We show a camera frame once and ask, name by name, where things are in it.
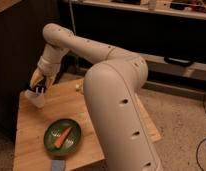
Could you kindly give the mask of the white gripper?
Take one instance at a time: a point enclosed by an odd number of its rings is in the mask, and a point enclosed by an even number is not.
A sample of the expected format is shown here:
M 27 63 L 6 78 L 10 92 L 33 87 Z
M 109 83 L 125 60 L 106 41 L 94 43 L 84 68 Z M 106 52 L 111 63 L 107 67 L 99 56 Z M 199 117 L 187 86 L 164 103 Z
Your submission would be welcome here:
M 59 63 L 51 63 L 44 59 L 43 57 L 40 58 L 37 64 L 38 68 L 34 71 L 31 80 L 30 80 L 30 88 L 34 89 L 37 86 L 41 85 L 41 82 L 44 79 L 44 75 L 46 75 L 46 88 L 49 88 L 56 79 L 56 74 L 60 70 Z

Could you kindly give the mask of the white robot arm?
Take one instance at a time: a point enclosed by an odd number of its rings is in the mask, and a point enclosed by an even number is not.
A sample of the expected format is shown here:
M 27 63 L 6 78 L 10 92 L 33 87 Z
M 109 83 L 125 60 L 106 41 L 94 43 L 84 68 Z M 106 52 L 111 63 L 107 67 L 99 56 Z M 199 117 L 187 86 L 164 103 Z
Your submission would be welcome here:
M 44 26 L 46 41 L 29 89 L 48 89 L 68 53 L 92 64 L 83 91 L 85 103 L 109 171 L 164 171 L 137 104 L 148 66 L 136 52 L 75 35 L 55 23 Z

